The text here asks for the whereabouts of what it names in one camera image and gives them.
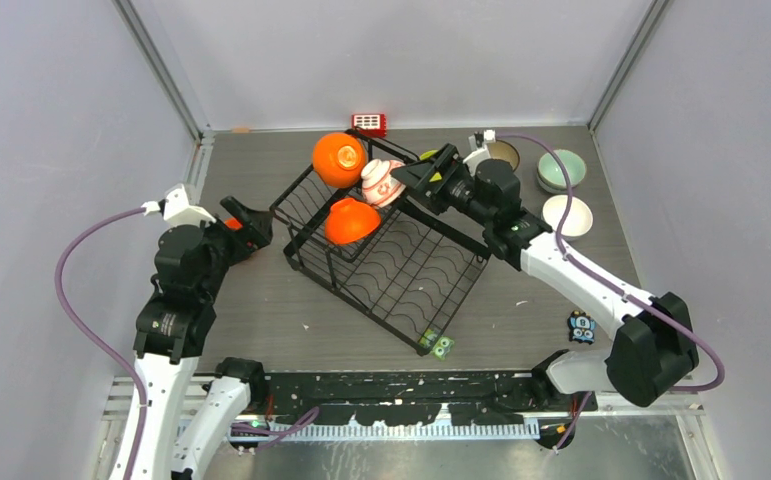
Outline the orange bowl shelf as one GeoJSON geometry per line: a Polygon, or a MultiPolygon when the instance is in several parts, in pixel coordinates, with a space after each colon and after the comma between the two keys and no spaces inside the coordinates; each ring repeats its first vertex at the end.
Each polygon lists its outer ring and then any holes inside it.
{"type": "Polygon", "coordinates": [[[325,237],[332,244],[347,245],[373,233],[380,224],[380,214],[374,207],[346,197],[330,206],[325,220],[325,237]]]}
{"type": "Polygon", "coordinates": [[[256,231],[251,223],[242,223],[236,218],[229,218],[224,224],[231,231],[230,264],[235,265],[248,259],[256,251],[256,231]]]}

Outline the white red patterned bowl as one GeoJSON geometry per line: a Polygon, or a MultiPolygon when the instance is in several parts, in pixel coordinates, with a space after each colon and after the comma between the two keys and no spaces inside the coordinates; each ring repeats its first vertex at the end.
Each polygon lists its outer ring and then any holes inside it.
{"type": "Polygon", "coordinates": [[[397,200],[405,185],[393,177],[393,171],[404,166],[405,163],[397,159],[368,161],[361,172],[364,201],[381,209],[397,200]]]}

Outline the black wire dish rack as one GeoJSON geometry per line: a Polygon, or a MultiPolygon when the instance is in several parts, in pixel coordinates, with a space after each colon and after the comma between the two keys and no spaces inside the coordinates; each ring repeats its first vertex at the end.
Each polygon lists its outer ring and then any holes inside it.
{"type": "Polygon", "coordinates": [[[332,244],[325,220],[330,206],[346,197],[364,201],[362,184],[330,187],[308,166],[271,205],[290,235],[283,249],[288,264],[418,355],[431,354],[419,344],[421,335],[430,327],[446,335],[489,251],[406,196],[377,209],[381,224],[373,233],[332,244]]]}

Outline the orange bowl top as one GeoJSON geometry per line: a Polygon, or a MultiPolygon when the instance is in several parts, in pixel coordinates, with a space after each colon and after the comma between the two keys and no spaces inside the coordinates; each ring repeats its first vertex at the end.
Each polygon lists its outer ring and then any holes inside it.
{"type": "Polygon", "coordinates": [[[367,156],[361,142],[346,133],[324,135],[313,148],[313,169],[330,187],[352,187],[360,180],[366,164],[367,156]]]}

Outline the floral pale green bowl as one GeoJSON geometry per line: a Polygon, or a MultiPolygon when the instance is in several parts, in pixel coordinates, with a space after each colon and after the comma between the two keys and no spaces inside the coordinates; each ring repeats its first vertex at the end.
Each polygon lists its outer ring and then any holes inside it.
{"type": "Polygon", "coordinates": [[[554,189],[565,189],[567,184],[576,187],[586,178],[587,172],[587,165],[583,158],[565,149],[545,153],[537,164],[538,178],[554,189]]]}

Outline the pale green ringed bowl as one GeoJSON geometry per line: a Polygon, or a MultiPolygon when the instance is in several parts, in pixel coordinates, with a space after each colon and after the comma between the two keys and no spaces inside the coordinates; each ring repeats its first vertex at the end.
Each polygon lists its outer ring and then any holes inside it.
{"type": "Polygon", "coordinates": [[[537,185],[548,194],[552,195],[566,195],[567,188],[564,185],[548,184],[543,181],[541,177],[536,179],[537,185]]]}

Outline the white ribbed bowl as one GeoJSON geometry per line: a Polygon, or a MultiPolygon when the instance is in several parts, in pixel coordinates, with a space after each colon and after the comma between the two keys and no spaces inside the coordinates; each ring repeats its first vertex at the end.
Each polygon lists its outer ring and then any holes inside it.
{"type": "Polygon", "coordinates": [[[562,226],[561,232],[565,240],[576,240],[585,236],[593,227],[594,216],[589,206],[581,199],[574,197],[565,221],[562,216],[567,207],[566,195],[555,195],[545,201],[541,209],[542,219],[554,230],[562,226]]]}

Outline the yellow green bowl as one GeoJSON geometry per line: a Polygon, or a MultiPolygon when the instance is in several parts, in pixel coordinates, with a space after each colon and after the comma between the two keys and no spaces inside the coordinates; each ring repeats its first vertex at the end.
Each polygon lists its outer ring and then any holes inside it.
{"type": "Polygon", "coordinates": [[[422,153],[419,156],[419,159],[421,161],[431,160],[431,159],[434,159],[437,154],[438,154],[437,150],[429,150],[429,151],[426,151],[426,152],[422,153]]]}

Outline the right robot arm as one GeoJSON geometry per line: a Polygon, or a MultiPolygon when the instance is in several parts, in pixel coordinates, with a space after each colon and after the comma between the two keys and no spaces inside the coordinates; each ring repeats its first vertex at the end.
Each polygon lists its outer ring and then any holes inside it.
{"type": "Polygon", "coordinates": [[[462,159],[447,144],[435,156],[392,171],[405,192],[439,214],[453,208],[482,226],[491,253],[555,289],[608,336],[607,349],[559,351],[537,369],[535,403],[557,410],[573,393],[614,391],[648,407],[699,364],[689,309],[677,295],[635,288],[580,255],[523,207],[511,166],[474,152],[462,159]]]}

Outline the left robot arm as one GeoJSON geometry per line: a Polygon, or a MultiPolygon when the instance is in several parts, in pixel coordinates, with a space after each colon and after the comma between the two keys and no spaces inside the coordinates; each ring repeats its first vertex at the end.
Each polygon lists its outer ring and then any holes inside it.
{"type": "Polygon", "coordinates": [[[143,206],[147,214],[161,214],[169,227],[158,242],[153,293],[136,320],[138,379],[112,479],[201,479],[236,416],[266,405],[262,364],[227,357],[193,419],[180,426],[223,280],[273,238],[270,212],[232,196],[221,205],[227,220],[193,204],[177,187],[143,206]]]}

